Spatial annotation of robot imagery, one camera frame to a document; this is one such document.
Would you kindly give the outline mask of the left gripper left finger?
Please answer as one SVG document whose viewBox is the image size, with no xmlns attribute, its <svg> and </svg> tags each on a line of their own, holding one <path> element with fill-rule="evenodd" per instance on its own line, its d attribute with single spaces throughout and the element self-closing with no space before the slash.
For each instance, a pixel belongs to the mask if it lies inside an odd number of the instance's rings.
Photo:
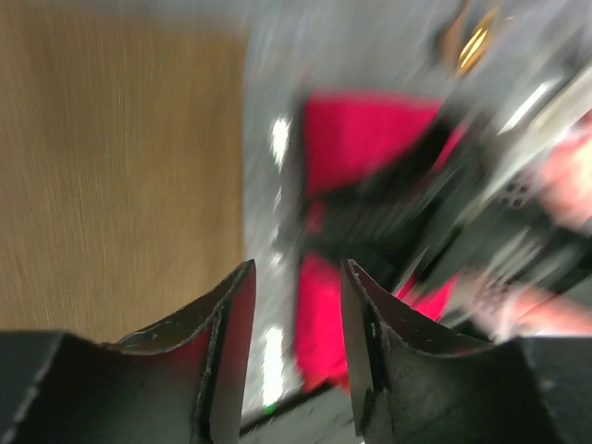
<svg viewBox="0 0 592 444">
<path fill-rule="evenodd" d="M 1 335 L 5 443 L 235 443 L 256 268 L 121 341 L 67 331 Z"/>
</svg>

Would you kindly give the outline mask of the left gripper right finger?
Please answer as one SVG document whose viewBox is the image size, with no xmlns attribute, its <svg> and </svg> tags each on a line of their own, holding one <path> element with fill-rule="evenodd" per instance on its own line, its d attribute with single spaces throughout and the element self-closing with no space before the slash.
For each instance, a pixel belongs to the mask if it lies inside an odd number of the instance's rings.
<svg viewBox="0 0 592 444">
<path fill-rule="evenodd" d="M 356 433 L 368 443 L 587 443 L 591 341 L 492 344 L 450 330 L 341 266 Z"/>
</svg>

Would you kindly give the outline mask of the brown fabric napkin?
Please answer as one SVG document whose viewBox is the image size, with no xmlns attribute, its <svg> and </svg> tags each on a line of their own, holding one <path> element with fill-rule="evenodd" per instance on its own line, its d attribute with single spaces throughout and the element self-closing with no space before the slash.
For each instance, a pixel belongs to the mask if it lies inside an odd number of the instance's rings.
<svg viewBox="0 0 592 444">
<path fill-rule="evenodd" d="M 1 326 L 114 341 L 241 259 L 238 33 L 3 4 Z"/>
</svg>

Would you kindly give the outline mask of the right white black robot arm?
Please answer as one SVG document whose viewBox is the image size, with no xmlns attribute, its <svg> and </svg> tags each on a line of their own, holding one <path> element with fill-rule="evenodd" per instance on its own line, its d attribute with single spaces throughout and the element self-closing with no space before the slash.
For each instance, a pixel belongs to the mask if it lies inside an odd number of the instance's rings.
<svg viewBox="0 0 592 444">
<path fill-rule="evenodd" d="M 591 73 L 584 70 L 493 165 L 475 146 L 402 188 L 394 169 L 313 204 L 305 244 L 350 258 L 404 300 L 450 286 L 498 341 L 591 332 Z"/>
</svg>

